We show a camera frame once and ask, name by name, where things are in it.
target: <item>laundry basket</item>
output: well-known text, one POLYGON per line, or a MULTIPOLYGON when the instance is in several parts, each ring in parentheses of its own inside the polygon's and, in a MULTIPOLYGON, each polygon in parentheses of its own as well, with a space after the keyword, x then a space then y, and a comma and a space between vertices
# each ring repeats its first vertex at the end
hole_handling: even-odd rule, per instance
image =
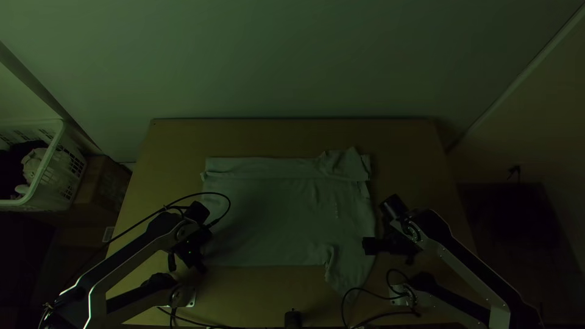
POLYGON ((43 140, 48 148, 30 183, 17 200, 0 200, 0 211, 57 211, 71 205, 85 169, 85 159, 62 120, 0 124, 0 149, 43 140))

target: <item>black cable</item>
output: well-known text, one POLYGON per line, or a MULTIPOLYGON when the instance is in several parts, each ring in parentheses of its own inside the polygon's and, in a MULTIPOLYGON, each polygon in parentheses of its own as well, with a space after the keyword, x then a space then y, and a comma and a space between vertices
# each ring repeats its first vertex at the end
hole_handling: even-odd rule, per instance
POLYGON ((391 291, 392 291, 394 294, 397 294, 397 295, 399 295, 399 296, 406 296, 406 295, 408 295, 408 294, 405 294, 404 292, 398 292, 398 291, 394 290, 394 288, 393 288, 393 287, 392 287, 392 285, 390 284, 390 278, 389 278, 389 276, 390 276, 390 273, 398 273, 398 274, 400 274, 400 275, 401 275, 401 276, 404 278, 404 281, 405 281, 405 282, 407 282, 407 281, 408 281, 408 277, 406 276, 406 274, 404 274, 404 272, 402 272, 402 271, 401 271, 401 270, 399 270, 399 269, 389 269, 389 270, 386 272, 386 284, 388 285, 388 288, 390 288, 390 290, 391 290, 391 291))
POLYGON ((160 306, 157 306, 157 308, 158 308, 159 311, 161 311, 161 312, 165 313, 166 315, 170 316, 171 319, 178 319, 178 320, 187 322, 188 324, 194 324, 194 325, 198 325, 198 326, 201 326, 201 327, 219 328, 219 329, 243 329, 243 328, 239 328, 239 327, 230 327, 230 326, 227 326, 227 325, 202 324, 200 322, 196 322, 196 321, 193 321, 193 320, 186 319, 184 317, 180 317, 180 316, 178 316, 176 314, 172 314, 172 312, 167 312, 167 311, 163 310, 163 308, 160 307, 160 306))
POLYGON ((177 316, 177 308, 173 308, 171 309, 171 316, 169 316, 169 328, 172 329, 172 321, 175 319, 175 317, 177 316))
POLYGON ((374 294, 373 292, 371 292, 367 289, 360 288, 360 287, 354 287, 354 288, 349 289, 348 291, 346 291, 346 293, 343 295, 343 298, 341 299, 341 321, 343 322, 343 327, 346 329, 349 329, 349 327, 347 326, 346 316, 345 316, 345 311, 344 311, 345 305, 346 305, 346 298, 350 292, 356 291, 356 290, 366 292, 366 293, 368 293, 376 298, 382 299, 382 300, 395 300, 395 299, 399 299, 399 298, 403 297, 402 294, 395 296, 395 297, 383 297, 383 296, 380 296, 378 294, 374 294))
POLYGON ((405 292, 398 292, 398 291, 396 291, 396 290, 394 290, 392 288, 392 285, 390 284, 390 278, 389 278, 390 273, 398 273, 398 274, 400 274, 405 279, 406 282, 408 282, 408 276, 406 276, 406 274, 404 274, 404 272, 402 272, 402 271, 400 271, 398 269, 388 269, 388 271, 386 271, 386 284, 388 285, 388 288, 390 288, 390 290, 392 290, 392 292, 396 294, 396 296, 393 296, 393 297, 383 297, 383 296, 380 296, 378 294, 374 294, 373 292, 371 292, 369 290, 366 290, 364 288, 359 288, 359 287, 351 288, 351 289, 349 289, 343 295, 343 298, 341 299, 341 321, 343 322, 343 327, 345 329, 356 329, 357 327, 361 327, 363 325, 368 324, 369 322, 372 322, 374 320, 377 320, 377 319, 379 319, 381 317, 386 317, 386 316, 393 316, 393 315, 399 315, 399 314, 413 314, 413 315, 416 315, 416 316, 420 316, 420 313, 418 313, 414 309, 414 306, 416 305, 416 295, 414 294, 414 291, 412 289, 410 289, 408 286, 405 286, 405 288, 408 289, 408 291, 410 292, 411 296, 413 297, 413 306, 411 307, 411 310, 410 311, 397 311, 397 312, 382 313, 382 314, 379 314, 379 315, 370 317, 370 318, 368 318, 366 320, 363 320, 358 325, 355 325, 355 326, 353 326, 351 328, 347 326, 346 316, 345 316, 345 312, 344 312, 344 306, 345 306, 345 303, 346 303, 347 296, 352 291, 356 291, 356 290, 357 291, 363 291, 363 292, 366 292, 366 293, 368 293, 368 294, 370 294, 370 295, 372 295, 372 296, 374 296, 376 298, 382 299, 382 300, 395 300, 395 299, 400 299, 402 297, 408 296, 407 293, 405 293, 405 292))
POLYGON ((369 317, 369 318, 367 318, 366 320, 363 320, 362 322, 360 322, 360 323, 358 323, 358 324, 354 325, 354 326, 353 326, 351 329, 356 329, 356 328, 358 328, 358 327, 361 327, 361 326, 363 326, 363 325, 367 325, 367 324, 369 324, 370 322, 372 322, 372 321, 375 321, 375 320, 377 320, 377 319, 379 319, 379 318, 381 318, 381 317, 386 317, 386 316, 395 316, 395 315, 401 315, 401 314, 412 314, 412 315, 415 315, 415 316, 417 316, 417 317, 420 317, 420 313, 418 313, 418 312, 417 312, 417 311, 415 311, 415 310, 412 310, 412 311, 398 311, 398 312, 388 312, 388 313, 382 313, 382 314, 378 314, 378 315, 376 315, 376 316, 369 317))

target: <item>floor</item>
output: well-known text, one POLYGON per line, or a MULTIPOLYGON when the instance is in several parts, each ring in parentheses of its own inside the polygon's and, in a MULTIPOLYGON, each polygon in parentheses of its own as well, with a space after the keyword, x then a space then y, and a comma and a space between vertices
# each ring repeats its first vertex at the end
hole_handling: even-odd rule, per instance
POLYGON ((459 192, 480 258, 546 324, 584 325, 585 275, 542 185, 460 185, 459 192))

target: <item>cardboard box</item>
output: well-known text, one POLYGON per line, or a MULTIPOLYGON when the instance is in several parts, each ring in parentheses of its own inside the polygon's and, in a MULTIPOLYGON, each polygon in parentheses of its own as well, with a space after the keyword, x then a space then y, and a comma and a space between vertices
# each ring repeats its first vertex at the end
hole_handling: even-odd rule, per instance
POLYGON ((130 172, 105 155, 87 157, 83 179, 67 211, 29 213, 58 228, 114 226, 130 182, 130 172))

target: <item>wooden table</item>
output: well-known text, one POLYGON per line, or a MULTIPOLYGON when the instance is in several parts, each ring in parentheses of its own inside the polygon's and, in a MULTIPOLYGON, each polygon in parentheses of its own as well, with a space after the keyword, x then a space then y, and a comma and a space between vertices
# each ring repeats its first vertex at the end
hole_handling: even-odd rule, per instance
MULTIPOLYGON (((154 120, 142 144, 115 234, 163 204, 199 192, 199 174, 207 157, 317 157, 325 150, 351 146, 372 156, 370 193, 376 204, 397 193, 409 207, 430 207, 445 218, 462 243, 475 250, 434 125, 426 120, 154 120)), ((144 228, 143 224, 115 241, 108 254, 144 228)), ((408 275, 425 270, 434 273, 444 286, 479 302, 478 296, 438 258, 420 255, 414 266, 404 265, 404 260, 379 255, 364 287, 387 295, 384 276, 389 268, 397 267, 408 275)), ((135 288, 151 274, 166 271, 166 254, 158 252, 112 288, 108 296, 135 288)), ((196 306, 181 308, 177 315, 209 324, 282 327, 284 313, 295 308, 304 313, 306 326, 341 326, 341 297, 325 282, 324 272, 322 266, 212 267, 199 286, 196 306)), ((355 306, 347 308, 346 316, 349 324, 357 324, 396 310, 399 308, 389 302, 360 294, 355 306)), ((433 310, 422 310, 422 314, 420 318, 386 317, 375 323, 454 322, 433 310)), ((127 323, 168 325, 169 317, 151 308, 127 323)))

